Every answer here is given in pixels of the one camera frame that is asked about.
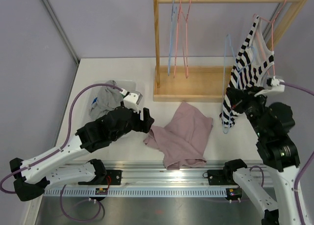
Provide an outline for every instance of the wall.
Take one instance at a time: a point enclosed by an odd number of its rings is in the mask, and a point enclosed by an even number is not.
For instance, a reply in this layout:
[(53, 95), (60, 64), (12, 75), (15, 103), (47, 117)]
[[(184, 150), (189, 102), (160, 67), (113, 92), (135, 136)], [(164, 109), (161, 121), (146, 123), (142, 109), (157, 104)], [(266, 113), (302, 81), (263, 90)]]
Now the wall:
[[(154, 57), (153, 0), (50, 0), (80, 58)], [(254, 13), (270, 18), (276, 4), (192, 4), (189, 55), (222, 56), (230, 33), (238, 48)], [(187, 12), (188, 4), (183, 7)], [(171, 4), (159, 6), (160, 55), (168, 56)]]
[[(76, 68), (39, 0), (0, 0), (0, 177), (9, 161), (53, 146)], [(13, 180), (4, 184), (13, 189)], [(26, 202), (0, 193), (1, 224), (18, 225)]]
[[(314, 0), (309, 0), (296, 20), (275, 48), (275, 68), (289, 83), (314, 90), (313, 44), (314, 44)], [(290, 105), (293, 110), (295, 127), (290, 137), (298, 147), (302, 166), (314, 151), (313, 144), (313, 106), (314, 98), (306, 93), (286, 87), (284, 94), (272, 98)], [(304, 199), (308, 212), (314, 220), (314, 164), (301, 179)]]

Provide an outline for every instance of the wooden base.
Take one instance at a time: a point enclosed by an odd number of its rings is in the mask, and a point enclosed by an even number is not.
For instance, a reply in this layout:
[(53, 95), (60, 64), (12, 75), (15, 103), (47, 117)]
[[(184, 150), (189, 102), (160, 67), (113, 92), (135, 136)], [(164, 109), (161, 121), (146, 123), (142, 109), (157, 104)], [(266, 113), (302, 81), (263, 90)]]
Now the wooden base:
[[(231, 74), (231, 67), (226, 67), (226, 90)], [(154, 101), (221, 102), (223, 66), (189, 66), (189, 76), (185, 78), (184, 66), (174, 66), (168, 76), (168, 67), (160, 66), (160, 87), (157, 87), (155, 75)]]

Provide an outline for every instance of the mauve towel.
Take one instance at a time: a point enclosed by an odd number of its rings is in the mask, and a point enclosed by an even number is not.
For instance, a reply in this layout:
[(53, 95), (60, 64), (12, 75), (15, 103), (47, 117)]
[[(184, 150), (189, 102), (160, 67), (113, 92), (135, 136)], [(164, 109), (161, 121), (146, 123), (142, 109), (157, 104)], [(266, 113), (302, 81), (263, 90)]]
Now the mauve towel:
[(163, 163), (168, 170), (182, 165), (199, 167), (206, 163), (203, 154), (211, 128), (212, 118), (182, 102), (165, 128), (152, 126), (144, 143), (165, 154)]

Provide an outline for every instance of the wooden drying rack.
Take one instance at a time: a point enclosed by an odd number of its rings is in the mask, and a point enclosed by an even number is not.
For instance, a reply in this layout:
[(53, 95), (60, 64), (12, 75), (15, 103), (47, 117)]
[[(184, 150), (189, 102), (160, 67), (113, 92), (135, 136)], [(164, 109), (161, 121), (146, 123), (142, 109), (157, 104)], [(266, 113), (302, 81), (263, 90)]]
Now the wooden drying rack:
[[(167, 66), (160, 65), (159, 54), (159, 7), (160, 3), (172, 3), (173, 0), (154, 0), (156, 68), (154, 83), (154, 101), (197, 101), (221, 102), (223, 66), (189, 66), (189, 77), (185, 78), (184, 66), (177, 66), (176, 78), (168, 76)], [(285, 0), (191, 0), (192, 3), (283, 3)], [(300, 12), (307, 0), (287, 0), (292, 3), (274, 30), (273, 40), (276, 46)], [(226, 69), (225, 86), (230, 81), (231, 67)]]

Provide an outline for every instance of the table top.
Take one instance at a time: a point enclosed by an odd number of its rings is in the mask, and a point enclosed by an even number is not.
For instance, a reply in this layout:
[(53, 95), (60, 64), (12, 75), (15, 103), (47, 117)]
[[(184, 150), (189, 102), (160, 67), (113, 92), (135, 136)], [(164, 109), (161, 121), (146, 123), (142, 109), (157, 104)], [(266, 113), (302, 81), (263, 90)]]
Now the table top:
[[(168, 58), (161, 58), (161, 64), (167, 64)], [(182, 58), (178, 58), (178, 65), (182, 65)], [(117, 83), (136, 83), (136, 90), (141, 92), (143, 99), (141, 108), (149, 108), (151, 116), (155, 119), (154, 125), (165, 126), (172, 119), (179, 107), (179, 102), (154, 102), (153, 86), (155, 73), (155, 58), (86, 58), (82, 59), (78, 68), (76, 79), (71, 91), (68, 106), (65, 112), (62, 127), (60, 129), (57, 146), (65, 140), (68, 128), (68, 116), (71, 103), (77, 93), (88, 85), (99, 81), (106, 82), (114, 79)], [(191, 57), (191, 65), (222, 65), (221, 57)], [(226, 59), (226, 65), (232, 65), (233, 59)], [(92, 91), (86, 91), (77, 101), (73, 116), (71, 133), (85, 123), (89, 108), (89, 100)], [(227, 161), (241, 158), (244, 161), (261, 161), (257, 152), (257, 137), (245, 115), (236, 120), (228, 134), (222, 131), (219, 119), (221, 103), (192, 102), (205, 116), (213, 118), (213, 129), (204, 152), (204, 158), (208, 161)], [(162, 161), (164, 154), (152, 149), (143, 143), (147, 134), (131, 132), (127, 136), (112, 143), (109, 147), (97, 150), (77, 160), (90, 160), (93, 158), (106, 161)]]

